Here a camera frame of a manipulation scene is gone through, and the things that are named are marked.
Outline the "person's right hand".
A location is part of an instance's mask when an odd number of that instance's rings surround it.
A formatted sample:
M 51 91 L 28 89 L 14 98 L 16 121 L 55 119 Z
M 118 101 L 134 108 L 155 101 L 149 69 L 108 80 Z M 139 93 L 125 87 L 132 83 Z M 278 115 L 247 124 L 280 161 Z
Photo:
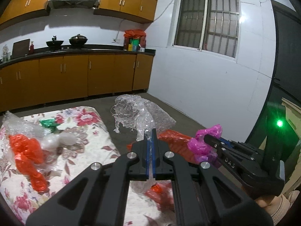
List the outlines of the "person's right hand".
M 257 199 L 255 202 L 262 208 L 275 209 L 281 204 L 281 197 L 274 195 L 263 195 Z

